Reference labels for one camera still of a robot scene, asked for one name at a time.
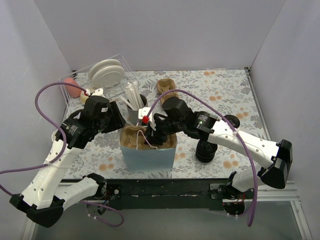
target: gray cup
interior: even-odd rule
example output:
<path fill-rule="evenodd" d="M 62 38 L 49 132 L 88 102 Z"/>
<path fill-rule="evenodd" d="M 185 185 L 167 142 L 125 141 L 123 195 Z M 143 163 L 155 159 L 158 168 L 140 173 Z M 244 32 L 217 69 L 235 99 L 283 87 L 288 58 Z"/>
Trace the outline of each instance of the gray cup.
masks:
<path fill-rule="evenodd" d="M 145 96 L 143 96 L 142 94 L 140 94 L 140 97 L 143 102 L 143 107 L 147 107 L 148 106 L 147 98 Z M 126 106 L 126 108 L 128 109 L 131 123 L 133 125 L 137 125 L 137 123 L 139 122 L 139 118 L 138 118 L 139 110 L 132 110 L 128 105 Z"/>

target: white wire dish rack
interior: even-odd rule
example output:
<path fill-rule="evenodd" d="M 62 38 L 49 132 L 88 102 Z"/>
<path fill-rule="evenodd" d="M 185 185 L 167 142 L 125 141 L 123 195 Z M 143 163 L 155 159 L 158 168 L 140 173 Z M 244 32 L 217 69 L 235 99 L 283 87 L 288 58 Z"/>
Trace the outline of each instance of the white wire dish rack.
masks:
<path fill-rule="evenodd" d="M 117 99 L 120 95 L 125 93 L 125 87 L 128 83 L 133 83 L 134 81 L 137 81 L 139 84 L 138 79 L 136 78 L 135 74 L 131 71 L 130 67 L 128 66 L 126 60 L 121 54 L 114 55 L 112 57 L 106 58 L 106 59 L 117 59 L 121 62 L 122 67 L 125 70 L 125 74 L 123 79 L 117 83 L 113 87 L 104 88 L 103 93 L 106 98 L 108 98 L 111 101 Z M 95 64 L 92 64 L 90 66 L 87 66 L 85 68 L 82 68 L 78 71 L 74 71 L 68 75 L 62 76 L 59 78 L 59 82 L 63 82 L 66 78 L 73 78 L 80 87 L 84 89 L 92 88 L 91 80 L 88 77 L 88 72 L 92 68 L 92 66 Z M 66 112 L 65 116 L 68 117 L 71 113 L 73 113 L 76 110 L 82 109 L 84 105 L 80 102 L 80 98 L 73 98 L 69 95 L 68 91 L 66 90 L 64 85 L 61 85 L 62 94 L 66 103 Z"/>

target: gray floor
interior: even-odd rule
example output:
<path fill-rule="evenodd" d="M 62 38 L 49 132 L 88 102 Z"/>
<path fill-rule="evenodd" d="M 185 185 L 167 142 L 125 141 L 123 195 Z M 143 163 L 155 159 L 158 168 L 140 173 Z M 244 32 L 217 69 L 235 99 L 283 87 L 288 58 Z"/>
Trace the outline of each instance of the gray floor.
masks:
<path fill-rule="evenodd" d="M 33 240 L 298 240 L 302 239 L 290 202 L 259 202 L 254 223 L 247 216 L 235 219 L 202 209 L 124 210 L 124 224 L 104 225 L 87 216 L 86 206 L 67 209 L 51 228 L 36 226 Z M 117 223 L 113 212 L 104 218 Z"/>

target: plate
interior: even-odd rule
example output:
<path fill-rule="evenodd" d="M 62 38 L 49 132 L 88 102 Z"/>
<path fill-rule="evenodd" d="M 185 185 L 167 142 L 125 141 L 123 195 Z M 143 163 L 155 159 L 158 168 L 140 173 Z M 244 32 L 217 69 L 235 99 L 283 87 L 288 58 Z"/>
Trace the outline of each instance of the plate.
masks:
<path fill-rule="evenodd" d="M 91 83 L 94 88 L 110 88 L 119 83 L 125 76 L 122 66 L 107 66 L 93 75 Z"/>
<path fill-rule="evenodd" d="M 105 67 L 108 67 L 108 66 L 112 66 L 112 65 L 122 66 L 121 62 L 117 59 L 106 59 L 106 60 L 100 61 L 100 62 L 96 63 L 95 65 L 93 65 L 93 67 L 89 70 L 89 72 L 88 72 L 89 79 L 92 80 L 94 75 L 99 70 L 101 70 Z"/>

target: white wall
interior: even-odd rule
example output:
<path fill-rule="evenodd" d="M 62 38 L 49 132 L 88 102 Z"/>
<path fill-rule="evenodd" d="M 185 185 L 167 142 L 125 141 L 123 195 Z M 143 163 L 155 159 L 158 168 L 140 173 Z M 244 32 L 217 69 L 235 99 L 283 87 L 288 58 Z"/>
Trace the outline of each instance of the white wall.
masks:
<path fill-rule="evenodd" d="M 135 70 L 252 65 L 285 0 L 34 0 L 74 70 L 123 54 Z"/>
<path fill-rule="evenodd" d="M 0 16 L 0 169 L 7 170 L 43 163 L 54 128 L 36 111 L 34 97 L 70 68 L 32 0 L 0 0 Z M 55 121 L 62 120 L 65 105 L 58 87 L 44 93 L 40 107 Z M 8 173 L 0 176 L 0 182 L 21 193 L 35 174 Z M 0 190 L 0 239 L 16 240 L 26 215 L 9 199 Z"/>
<path fill-rule="evenodd" d="M 293 144 L 290 178 L 320 239 L 320 1 L 287 0 L 252 66 L 273 140 Z"/>

